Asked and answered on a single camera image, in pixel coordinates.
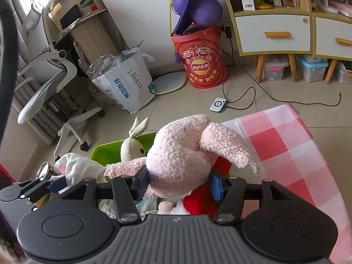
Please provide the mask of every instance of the orange drawer handle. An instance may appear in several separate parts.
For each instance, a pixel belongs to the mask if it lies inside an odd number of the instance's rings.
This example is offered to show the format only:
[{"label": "orange drawer handle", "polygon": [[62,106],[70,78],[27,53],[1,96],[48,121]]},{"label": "orange drawer handle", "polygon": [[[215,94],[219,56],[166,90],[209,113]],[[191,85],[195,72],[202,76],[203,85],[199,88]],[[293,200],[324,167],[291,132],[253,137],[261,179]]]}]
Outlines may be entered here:
[{"label": "orange drawer handle", "polygon": [[343,45],[343,46],[352,46],[352,41],[351,41],[351,40],[345,40],[344,38],[335,38],[335,41],[336,41],[339,45]]},{"label": "orange drawer handle", "polygon": [[265,31],[264,34],[269,39],[287,39],[291,36],[289,31]]}]

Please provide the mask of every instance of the purple ball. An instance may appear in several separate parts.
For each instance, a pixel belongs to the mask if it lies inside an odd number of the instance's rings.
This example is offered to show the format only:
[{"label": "purple ball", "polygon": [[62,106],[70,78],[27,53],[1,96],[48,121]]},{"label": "purple ball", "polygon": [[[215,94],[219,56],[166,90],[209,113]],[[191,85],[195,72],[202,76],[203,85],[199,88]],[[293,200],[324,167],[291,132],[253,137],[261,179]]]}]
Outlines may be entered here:
[{"label": "purple ball", "polygon": [[217,0],[195,0],[189,17],[200,27],[211,27],[222,18],[222,7]]},{"label": "purple ball", "polygon": [[172,0],[172,6],[177,14],[181,15],[185,2],[186,0]]}]

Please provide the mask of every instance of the white office chair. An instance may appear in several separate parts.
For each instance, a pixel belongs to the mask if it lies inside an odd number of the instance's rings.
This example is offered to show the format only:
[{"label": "white office chair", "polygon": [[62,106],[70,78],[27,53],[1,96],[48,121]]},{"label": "white office chair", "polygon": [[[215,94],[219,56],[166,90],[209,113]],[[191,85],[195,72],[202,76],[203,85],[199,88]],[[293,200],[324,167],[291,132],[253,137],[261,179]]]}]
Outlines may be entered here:
[{"label": "white office chair", "polygon": [[80,136],[75,125],[87,120],[95,113],[102,110],[101,107],[95,107],[92,110],[82,113],[78,116],[68,118],[61,110],[59,110],[52,102],[50,97],[59,92],[66,86],[77,74],[77,68],[70,61],[66,60],[66,52],[58,51],[54,48],[49,34],[47,24],[47,10],[44,8],[39,13],[32,5],[24,27],[29,34],[28,48],[33,59],[27,63],[18,72],[23,75],[26,71],[30,71],[30,75],[22,81],[15,90],[31,80],[37,80],[45,83],[28,101],[18,116],[18,123],[24,124],[31,120],[46,103],[53,109],[64,122],[63,127],[59,130],[59,142],[54,152],[55,160],[58,160],[59,153],[62,150],[70,131],[73,132],[81,145],[81,150],[88,151],[87,142]]}]

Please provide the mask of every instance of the gray rubber grip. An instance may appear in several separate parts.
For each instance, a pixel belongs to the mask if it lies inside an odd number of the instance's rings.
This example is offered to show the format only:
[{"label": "gray rubber grip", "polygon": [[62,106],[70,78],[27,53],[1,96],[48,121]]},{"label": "gray rubber grip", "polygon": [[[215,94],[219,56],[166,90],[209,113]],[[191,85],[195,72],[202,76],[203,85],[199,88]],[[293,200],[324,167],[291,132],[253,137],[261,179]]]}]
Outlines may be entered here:
[{"label": "gray rubber grip", "polygon": [[[39,264],[29,259],[26,264]],[[212,223],[206,215],[149,215],[120,229],[112,243],[81,264],[266,264],[235,228]],[[320,260],[315,264],[328,264]]]},{"label": "gray rubber grip", "polygon": [[35,205],[27,198],[17,198],[9,202],[0,200],[0,211],[15,234],[20,220],[31,213],[34,207]]}]

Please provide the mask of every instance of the plush bunny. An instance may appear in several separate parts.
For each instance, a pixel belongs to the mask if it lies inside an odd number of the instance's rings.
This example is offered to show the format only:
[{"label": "plush bunny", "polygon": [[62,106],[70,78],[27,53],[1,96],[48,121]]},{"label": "plush bunny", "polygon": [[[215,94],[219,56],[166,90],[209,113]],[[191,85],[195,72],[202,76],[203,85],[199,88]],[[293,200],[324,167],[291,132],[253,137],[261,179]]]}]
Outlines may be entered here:
[{"label": "plush bunny", "polygon": [[137,116],[131,130],[129,131],[129,137],[124,140],[121,145],[121,161],[132,161],[136,158],[145,157],[147,152],[143,145],[135,139],[135,137],[142,134],[147,130],[149,124],[149,117],[144,119],[141,123],[139,122],[139,117]]},{"label": "plush bunny", "polygon": [[211,122],[206,115],[194,115],[161,128],[147,157],[107,165],[105,175],[111,179],[134,175],[146,164],[150,186],[145,198],[182,196],[207,181],[219,155],[238,168],[250,165],[257,173],[237,132]]}]

